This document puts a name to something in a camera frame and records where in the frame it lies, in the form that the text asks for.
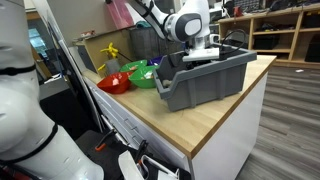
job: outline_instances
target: wooden floor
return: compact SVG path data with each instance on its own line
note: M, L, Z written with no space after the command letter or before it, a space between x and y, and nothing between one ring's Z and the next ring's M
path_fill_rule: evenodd
M320 179L320 70L273 67L257 143L238 180Z

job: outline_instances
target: pink object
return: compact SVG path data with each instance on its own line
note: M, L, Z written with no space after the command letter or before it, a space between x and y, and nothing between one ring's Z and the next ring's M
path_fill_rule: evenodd
M117 29L123 29L134 25L124 0L112 1L110 4L107 4L107 7Z

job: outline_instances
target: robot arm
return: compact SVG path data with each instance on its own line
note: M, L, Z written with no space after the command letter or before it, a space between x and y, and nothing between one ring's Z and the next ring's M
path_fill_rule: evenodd
M207 0L189 0L175 14L162 13L153 0L127 2L152 25L162 39L185 42L210 34Z

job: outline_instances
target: white robot body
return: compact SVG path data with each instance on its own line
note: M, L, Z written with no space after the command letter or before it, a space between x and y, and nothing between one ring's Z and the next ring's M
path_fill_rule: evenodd
M25 68L35 62L22 0L0 0L0 69ZM36 71L0 75L0 159L23 157L51 134L54 122L39 105ZM16 163L42 179L103 179L68 133L58 126L52 141L36 155Z

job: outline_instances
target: green plastic bowl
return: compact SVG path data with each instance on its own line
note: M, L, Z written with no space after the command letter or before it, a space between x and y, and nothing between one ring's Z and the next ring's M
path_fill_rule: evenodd
M135 61L121 67L120 72L136 71L141 67L147 66L147 60Z
M152 72L153 69L157 69L158 66L146 66L146 67L142 67L138 70L136 70L130 77L129 80L135 84L136 86L138 86L139 88L143 88L143 89L150 89L150 88L155 88L156 84L155 81L153 79L153 77L151 79L146 79L144 77L145 74L147 74L148 72Z

